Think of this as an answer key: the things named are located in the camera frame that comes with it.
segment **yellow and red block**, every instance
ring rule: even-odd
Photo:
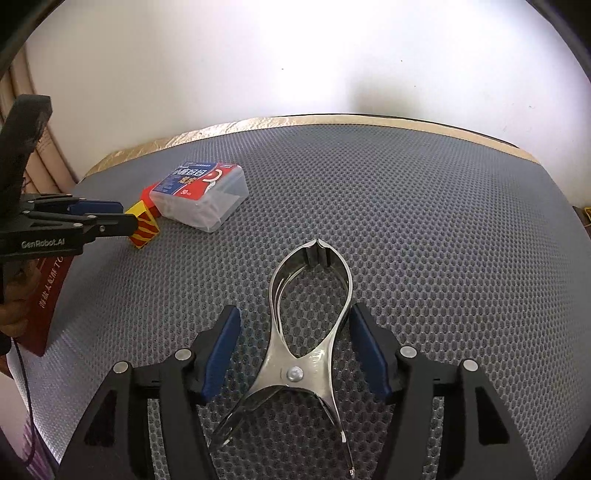
[[[160,228],[158,228],[152,211],[143,200],[133,205],[126,213],[132,213],[138,219],[138,229],[129,237],[136,248],[144,247],[160,233]]]

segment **clamp jaw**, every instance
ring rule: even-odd
[[[445,398],[437,480],[535,480],[509,411],[474,360],[456,367],[401,346],[363,303],[349,328],[370,390],[396,404],[373,480],[422,478],[433,397]]]
[[[240,329],[240,311],[227,305],[210,330],[162,363],[116,363],[82,415],[57,479],[153,479],[147,400],[157,398],[171,478],[217,480],[195,405],[221,389]]]

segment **blue gripper pad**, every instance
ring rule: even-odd
[[[211,338],[213,346],[210,346],[210,353],[206,359],[205,365],[200,365],[200,371],[198,372],[200,377],[203,372],[201,396],[205,402],[209,402],[222,389],[226,370],[228,370],[230,358],[236,346],[238,336],[240,335],[240,330],[240,310],[233,305],[227,305],[222,310],[214,327],[207,331],[207,333],[217,333],[217,331],[219,331],[219,333],[217,333],[217,339]],[[205,333],[206,332],[202,332],[197,339],[200,339],[199,337],[203,336]]]
[[[123,205],[119,202],[103,200],[79,200],[68,207],[71,215],[88,215],[89,213],[123,213]]]
[[[396,351],[400,344],[392,331],[381,328],[363,303],[356,303],[349,314],[351,341],[371,392],[388,401],[394,390],[390,380],[397,375]]]

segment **plastic box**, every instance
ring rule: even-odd
[[[186,162],[150,192],[160,213],[173,220],[214,232],[248,197],[240,165]]]

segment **stainless steel clamp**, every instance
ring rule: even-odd
[[[285,288],[306,268],[316,265],[331,268],[345,287],[347,298],[335,325],[328,335],[307,355],[296,357],[287,346],[281,325],[281,298]],[[271,306],[271,337],[265,359],[254,383],[238,401],[232,411],[222,419],[212,434],[210,450],[227,444],[244,415],[254,411],[283,388],[293,388],[314,394],[322,404],[332,424],[340,433],[349,466],[349,475],[355,477],[353,457],[343,430],[332,386],[332,352],[336,336],[346,320],[353,296],[353,278],[345,259],[326,242],[312,240],[289,253],[273,272],[269,283]]]

